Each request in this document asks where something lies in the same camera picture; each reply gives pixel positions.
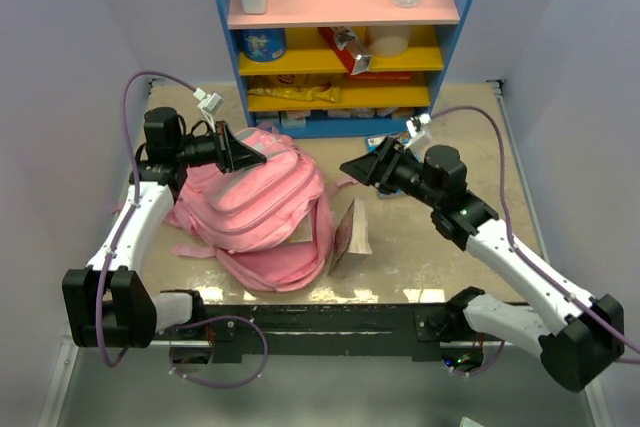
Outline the purple book underneath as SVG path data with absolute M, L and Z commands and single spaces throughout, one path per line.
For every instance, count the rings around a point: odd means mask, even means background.
M 344 279 L 371 254 L 366 205 L 361 198 L 354 198 L 336 229 L 328 275 Z

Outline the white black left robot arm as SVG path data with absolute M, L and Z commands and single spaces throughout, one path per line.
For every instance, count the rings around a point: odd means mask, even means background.
M 207 315 L 190 290 L 151 297 L 139 276 L 159 226 L 173 209 L 190 167 L 211 166 L 227 174 L 265 163 L 264 154 L 242 143 L 224 121 L 202 135 L 186 129 L 172 107 L 144 116 L 145 142 L 134 155 L 125 204 L 99 250 L 82 269 L 70 269 L 62 291 L 79 347 L 145 348 L 173 327 L 185 339 L 200 337 Z

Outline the yellow illustrated book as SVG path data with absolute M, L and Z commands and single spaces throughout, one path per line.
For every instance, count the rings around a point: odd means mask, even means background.
M 286 243 L 303 243 L 313 240 L 312 214 L 308 213 L 285 240 Z

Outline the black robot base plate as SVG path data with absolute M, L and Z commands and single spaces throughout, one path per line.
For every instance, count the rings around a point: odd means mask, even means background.
M 260 355 L 392 356 L 438 362 L 442 353 L 471 342 L 443 303 L 206 305 L 198 320 L 215 318 L 216 363 Z

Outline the blue cartoon book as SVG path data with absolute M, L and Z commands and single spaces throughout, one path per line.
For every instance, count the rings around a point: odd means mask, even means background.
M 384 134 L 384 135 L 374 135 L 368 136 L 365 138 L 365 145 L 369 152 L 374 151 L 386 137 L 391 137 L 395 140 L 398 140 L 401 144 L 406 145 L 410 140 L 409 134 L 407 132 L 397 132 L 392 134 Z M 396 197 L 402 197 L 404 193 L 400 190 L 397 190 L 393 193 L 378 193 L 378 198 L 381 200 L 388 200 Z

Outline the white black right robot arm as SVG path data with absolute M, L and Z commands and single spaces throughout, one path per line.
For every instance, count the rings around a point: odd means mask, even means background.
M 555 271 L 516 238 L 505 220 L 467 186 L 466 165 L 450 146 L 424 158 L 387 137 L 341 171 L 380 193 L 402 191 L 431 208 L 437 232 L 506 281 L 525 306 L 467 288 L 447 304 L 445 326 L 459 340 L 484 333 L 541 361 L 561 387 L 580 392 L 616 362 L 625 347 L 624 310 L 612 296 L 595 297 Z

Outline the pink student backpack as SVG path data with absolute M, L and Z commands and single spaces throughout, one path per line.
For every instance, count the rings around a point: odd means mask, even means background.
M 178 245 L 177 256 L 216 258 L 244 287 L 289 292 L 311 283 L 324 269 L 334 242 L 329 200 L 315 161 L 277 131 L 247 128 L 234 134 L 264 154 L 267 162 L 223 174 L 211 166 L 190 167 L 166 222 L 204 242 Z M 285 240 L 308 214 L 313 240 Z

